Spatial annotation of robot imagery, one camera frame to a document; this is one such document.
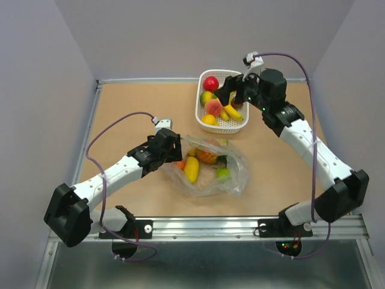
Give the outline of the pink peach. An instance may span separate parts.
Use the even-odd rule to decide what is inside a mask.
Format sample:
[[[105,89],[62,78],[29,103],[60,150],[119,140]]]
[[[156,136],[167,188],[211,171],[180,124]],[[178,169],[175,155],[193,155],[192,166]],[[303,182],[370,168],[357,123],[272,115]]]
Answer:
[[[222,112],[223,106],[218,99],[211,99],[205,104],[205,111],[207,114],[219,116]]]

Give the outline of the transparent printed plastic bag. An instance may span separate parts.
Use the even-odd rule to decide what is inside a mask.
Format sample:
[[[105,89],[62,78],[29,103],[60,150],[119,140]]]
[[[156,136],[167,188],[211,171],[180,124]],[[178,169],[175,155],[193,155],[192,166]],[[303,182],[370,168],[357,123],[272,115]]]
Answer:
[[[181,138],[183,160],[189,157],[187,152],[192,148],[211,152],[217,155],[227,156],[227,165],[207,165],[199,161],[199,176],[195,183],[190,183],[174,163],[165,164],[164,172],[171,181],[180,187],[191,197],[212,196],[215,194],[228,193],[240,196],[250,180],[249,163],[244,154],[225,138],[198,138],[190,135]],[[230,170],[231,178],[226,182],[217,179],[216,171],[219,167]]]

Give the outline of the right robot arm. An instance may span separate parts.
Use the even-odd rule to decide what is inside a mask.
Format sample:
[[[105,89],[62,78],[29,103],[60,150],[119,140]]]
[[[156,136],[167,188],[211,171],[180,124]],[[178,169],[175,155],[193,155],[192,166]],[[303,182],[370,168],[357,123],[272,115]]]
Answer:
[[[248,102],[262,112],[262,120],[277,137],[290,145],[312,168],[313,181],[324,192],[285,209],[277,219],[280,233],[290,235],[298,225],[323,220],[333,223],[363,204],[369,176],[341,161],[316,135],[304,114],[286,100],[287,81],[276,69],[228,76],[214,91],[222,105]]]

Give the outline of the green pear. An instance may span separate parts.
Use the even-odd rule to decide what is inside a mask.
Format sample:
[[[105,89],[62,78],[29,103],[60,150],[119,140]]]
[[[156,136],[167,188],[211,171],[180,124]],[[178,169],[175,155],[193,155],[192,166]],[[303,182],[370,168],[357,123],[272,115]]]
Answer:
[[[216,171],[217,179],[221,182],[226,182],[231,178],[230,170],[226,167],[219,167]]]

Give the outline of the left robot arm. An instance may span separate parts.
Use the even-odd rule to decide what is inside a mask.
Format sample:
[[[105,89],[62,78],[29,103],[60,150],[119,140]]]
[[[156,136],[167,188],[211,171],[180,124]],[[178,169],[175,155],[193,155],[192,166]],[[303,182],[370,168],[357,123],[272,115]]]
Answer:
[[[44,222],[67,247],[78,245],[95,224],[91,212],[108,196],[158,170],[164,163],[182,159],[180,141],[180,134],[161,128],[106,171],[71,187],[59,185],[53,192]]]

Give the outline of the orange fruit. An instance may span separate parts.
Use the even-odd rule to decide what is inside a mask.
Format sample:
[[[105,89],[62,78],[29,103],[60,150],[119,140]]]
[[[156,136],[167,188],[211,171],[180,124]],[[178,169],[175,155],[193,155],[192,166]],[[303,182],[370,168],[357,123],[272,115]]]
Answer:
[[[184,167],[185,167],[185,160],[181,160],[181,161],[175,161],[174,164],[180,169],[180,170],[183,170]]]

